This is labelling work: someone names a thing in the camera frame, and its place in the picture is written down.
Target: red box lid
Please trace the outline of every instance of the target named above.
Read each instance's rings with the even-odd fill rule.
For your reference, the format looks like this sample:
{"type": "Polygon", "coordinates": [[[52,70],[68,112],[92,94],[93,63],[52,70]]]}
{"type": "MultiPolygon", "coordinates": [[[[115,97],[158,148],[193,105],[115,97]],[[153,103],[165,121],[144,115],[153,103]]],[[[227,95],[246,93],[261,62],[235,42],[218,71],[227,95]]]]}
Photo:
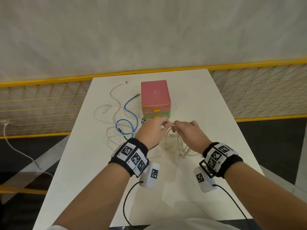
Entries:
{"type": "Polygon", "coordinates": [[[142,107],[171,105],[166,80],[141,82],[142,107]]]}

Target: white shirt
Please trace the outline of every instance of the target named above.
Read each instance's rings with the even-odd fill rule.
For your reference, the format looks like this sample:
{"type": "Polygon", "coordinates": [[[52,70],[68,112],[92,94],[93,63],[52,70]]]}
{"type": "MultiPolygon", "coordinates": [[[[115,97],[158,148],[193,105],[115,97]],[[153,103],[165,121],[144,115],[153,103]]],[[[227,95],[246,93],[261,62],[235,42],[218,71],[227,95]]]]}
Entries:
{"type": "MultiPolygon", "coordinates": [[[[155,224],[152,224],[145,228],[146,230],[238,230],[237,228],[228,225],[222,224],[214,220],[207,220],[201,218],[189,218],[189,219],[179,219],[171,218],[161,220],[155,224]]],[[[48,230],[68,230],[61,226],[52,226],[48,230]]]]}

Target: white wall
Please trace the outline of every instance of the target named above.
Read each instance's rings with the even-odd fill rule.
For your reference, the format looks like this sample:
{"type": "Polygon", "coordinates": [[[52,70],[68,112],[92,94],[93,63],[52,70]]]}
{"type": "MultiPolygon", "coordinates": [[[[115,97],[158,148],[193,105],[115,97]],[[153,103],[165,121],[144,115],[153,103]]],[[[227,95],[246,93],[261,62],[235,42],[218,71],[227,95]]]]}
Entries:
{"type": "Polygon", "coordinates": [[[0,81],[307,56],[306,0],[0,0],[0,81]]]}

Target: stacked boxes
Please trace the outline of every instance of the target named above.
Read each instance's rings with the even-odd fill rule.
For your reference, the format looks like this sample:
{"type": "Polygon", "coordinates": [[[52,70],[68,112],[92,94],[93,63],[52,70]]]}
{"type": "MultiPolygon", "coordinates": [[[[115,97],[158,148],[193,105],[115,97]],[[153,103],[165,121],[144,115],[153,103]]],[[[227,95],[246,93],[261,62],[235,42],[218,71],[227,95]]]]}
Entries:
{"type": "Polygon", "coordinates": [[[141,82],[144,119],[170,117],[171,98],[166,80],[141,82]]]}

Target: wristband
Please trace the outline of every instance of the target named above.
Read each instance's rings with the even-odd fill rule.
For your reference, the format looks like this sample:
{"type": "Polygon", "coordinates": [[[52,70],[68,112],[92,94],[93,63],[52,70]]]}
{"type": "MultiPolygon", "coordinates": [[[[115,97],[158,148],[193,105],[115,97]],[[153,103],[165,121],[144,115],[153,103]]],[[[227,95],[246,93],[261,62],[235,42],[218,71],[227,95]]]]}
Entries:
{"type": "Polygon", "coordinates": [[[224,143],[214,142],[203,152],[203,157],[199,165],[206,172],[209,178],[222,177],[225,172],[236,162],[243,162],[238,153],[224,143]]]}
{"type": "Polygon", "coordinates": [[[108,164],[116,163],[125,168],[130,177],[135,174],[138,178],[149,165],[149,160],[146,158],[147,153],[148,148],[142,142],[130,138],[115,150],[108,164]]]}

